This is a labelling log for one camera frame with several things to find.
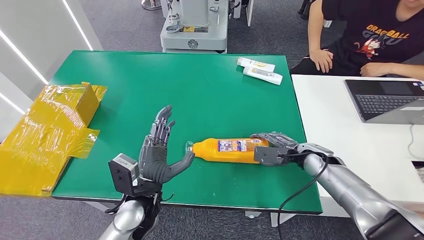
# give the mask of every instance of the white machine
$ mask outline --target white machine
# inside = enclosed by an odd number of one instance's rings
[[[164,53],[226,53],[228,0],[173,0],[160,33]]]

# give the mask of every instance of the bottle label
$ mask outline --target bottle label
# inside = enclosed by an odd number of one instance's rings
[[[218,140],[218,152],[247,152],[253,151],[255,146],[262,146],[259,139],[251,140]]]
[[[264,70],[261,70],[261,69],[257,69],[257,68],[252,68],[252,73],[264,75],[264,76],[267,76],[267,77],[268,76],[274,77],[274,73],[269,72],[269,71],[264,71]]]
[[[250,64],[253,65],[253,66],[260,67],[260,68],[265,68],[267,66],[266,63],[263,63],[263,62],[260,62],[260,61],[251,61]]]

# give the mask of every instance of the laptop keyboard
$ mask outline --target laptop keyboard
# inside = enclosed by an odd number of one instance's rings
[[[424,97],[356,95],[356,99],[366,114],[383,114]]]

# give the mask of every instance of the cartoon graphic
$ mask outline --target cartoon graphic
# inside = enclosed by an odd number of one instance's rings
[[[357,46],[358,50],[357,53],[365,54],[366,57],[371,60],[372,56],[379,55],[376,53],[375,49],[379,49],[383,44],[383,40],[379,38],[370,38],[368,41],[366,41],[363,46],[361,47],[359,42],[353,43]]]

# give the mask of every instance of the gray carpet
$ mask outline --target gray carpet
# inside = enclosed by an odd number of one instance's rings
[[[160,10],[141,9],[139,0],[80,0],[101,44],[109,51],[162,51]],[[300,0],[255,1],[252,26],[244,9],[230,20],[228,52],[286,55],[293,67],[308,52],[307,22],[296,11]],[[324,29],[322,44],[337,39],[344,24]],[[0,198],[0,240],[95,240],[112,217],[84,202]],[[284,240],[359,240],[348,218],[298,215],[282,224]],[[270,215],[255,219],[242,211],[164,207],[148,240],[277,240]]]
[[[95,240],[113,217],[79,201],[1,197],[0,240]],[[146,240],[278,240],[269,214],[163,207]],[[360,240],[349,218],[297,215],[281,226],[283,240]]]

